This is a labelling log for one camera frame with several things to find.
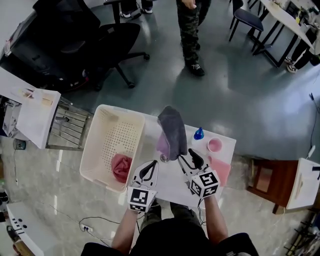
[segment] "pink sponge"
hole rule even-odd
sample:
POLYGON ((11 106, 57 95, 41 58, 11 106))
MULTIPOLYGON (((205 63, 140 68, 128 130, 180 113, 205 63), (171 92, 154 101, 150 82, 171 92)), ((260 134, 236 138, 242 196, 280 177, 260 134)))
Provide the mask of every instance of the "pink sponge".
POLYGON ((211 169, 215 170, 216 173, 218 174, 218 177, 220 180, 220 186, 224 187, 227 184, 231 165, 219 159, 216 159, 212 156, 209 156, 209 161, 211 162, 210 164, 211 169))

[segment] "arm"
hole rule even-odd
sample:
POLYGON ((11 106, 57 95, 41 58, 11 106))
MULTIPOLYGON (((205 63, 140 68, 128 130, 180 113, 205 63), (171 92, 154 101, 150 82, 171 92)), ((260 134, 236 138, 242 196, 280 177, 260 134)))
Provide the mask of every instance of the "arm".
POLYGON ((111 247, 124 255, 129 255, 134 239, 138 211, 127 209, 118 226, 111 247))
POLYGON ((217 245, 222 240, 228 238, 226 222, 214 195, 206 197, 204 205, 208 238, 214 245, 217 245))

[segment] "blue spray bottle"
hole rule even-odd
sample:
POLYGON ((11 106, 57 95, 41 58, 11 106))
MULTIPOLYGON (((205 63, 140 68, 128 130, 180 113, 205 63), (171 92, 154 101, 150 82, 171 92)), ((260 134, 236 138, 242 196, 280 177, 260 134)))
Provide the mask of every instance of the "blue spray bottle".
POLYGON ((200 140, 204 138, 204 136, 204 130, 202 129, 202 127, 199 127, 199 129, 195 131, 194 135, 191 138, 191 144, 194 146, 197 145, 200 140))

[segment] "person's legs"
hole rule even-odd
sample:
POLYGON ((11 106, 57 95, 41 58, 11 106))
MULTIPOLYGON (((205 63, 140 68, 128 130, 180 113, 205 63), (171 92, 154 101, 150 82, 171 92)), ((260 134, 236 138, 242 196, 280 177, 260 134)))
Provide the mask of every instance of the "person's legs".
POLYGON ((209 7, 211 5, 211 0, 201 0, 201 9, 199 12, 199 23, 198 26, 201 25, 202 22, 204 22, 207 13, 209 11, 209 7))
POLYGON ((305 65, 307 65, 307 63, 310 61, 312 57, 312 53, 307 50, 303 55, 302 57, 296 62, 294 63, 294 67, 297 69, 297 70, 300 70, 302 69, 305 65))
POLYGON ((141 0, 141 5, 142 5, 142 11, 151 14, 152 13, 152 7, 154 6, 152 1, 148 0, 141 0))
POLYGON ((156 200, 154 200, 149 211, 144 214, 141 230, 143 230, 146 226, 152 223, 160 222, 161 220, 161 206, 156 200))
POLYGON ((189 209, 187 206, 170 202, 170 208, 175 218, 186 220, 201 227, 196 213, 193 210, 189 209))
MULTIPOLYGON (((305 33, 306 37, 309 39, 310 43, 313 44, 315 42, 315 40, 317 39, 317 35, 311 30, 309 29, 306 33, 305 33)), ((294 52, 292 54, 292 61, 296 62, 297 59, 301 56, 301 54, 306 50, 306 52, 308 52, 310 49, 310 47, 305 43, 305 41, 303 41, 302 39, 300 40, 300 43, 296 46, 296 48, 294 49, 294 52)))
POLYGON ((176 0, 176 6, 184 59, 197 62, 199 59, 196 53, 197 28, 201 5, 198 4, 195 9, 191 10, 181 0, 176 0))
POLYGON ((121 13, 124 15, 124 17, 129 18, 130 14, 137 10, 137 3, 135 0, 128 0, 121 2, 121 13))

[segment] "gray concrete floor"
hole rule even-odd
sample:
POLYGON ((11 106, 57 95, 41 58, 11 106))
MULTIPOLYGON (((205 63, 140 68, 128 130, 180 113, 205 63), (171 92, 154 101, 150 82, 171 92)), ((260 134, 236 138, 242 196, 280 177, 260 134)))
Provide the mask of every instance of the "gray concrete floor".
MULTIPOLYGON (((79 221, 86 217, 102 217, 120 222, 127 209, 127 197, 107 190, 80 175, 82 152, 38 149, 28 141, 26 150, 13 149, 13 139, 1 137, 5 186, 13 202, 24 201, 39 221, 46 224, 61 241, 59 256, 79 256, 88 242, 100 240, 81 232, 79 221), (15 171, 18 185, 15 182, 15 171)), ((233 155, 231 171, 218 201, 230 236, 248 233, 260 256, 283 256, 290 246, 300 221, 307 210, 274 215, 274 204, 246 190, 251 161, 233 155)), ((173 218, 170 204, 159 201, 162 218, 173 218)), ((82 222, 93 228, 93 234, 108 245, 117 224, 101 219, 82 222)), ((136 228, 133 244, 139 233, 136 228)))
MULTIPOLYGON (((252 13, 257 14, 257 8, 258 4, 252 13)), ((109 6, 93 11, 102 25, 113 22, 109 6)), ((186 124, 236 139, 235 152, 240 155, 282 160, 306 157, 315 120, 309 93, 319 99, 320 67, 308 64, 293 75, 284 64, 275 68, 262 54, 253 57, 247 25, 240 23, 228 42, 231 20, 229 1, 212 0, 198 33, 206 76, 194 77, 184 66, 176 2, 155 1, 153 14, 143 14, 134 21, 141 31, 132 52, 146 51, 150 60, 138 57, 120 64, 136 88, 128 89, 114 70, 108 73, 100 92, 85 87, 65 97, 92 112, 107 104, 156 116, 172 105, 186 124)), ((274 23, 268 15, 262 39, 274 23)), ((280 58, 292 36, 288 29, 282 31, 270 50, 275 57, 280 58)), ((315 144, 319 141, 318 126, 313 135, 315 144)), ((311 159, 320 161, 320 150, 316 149, 311 159)))

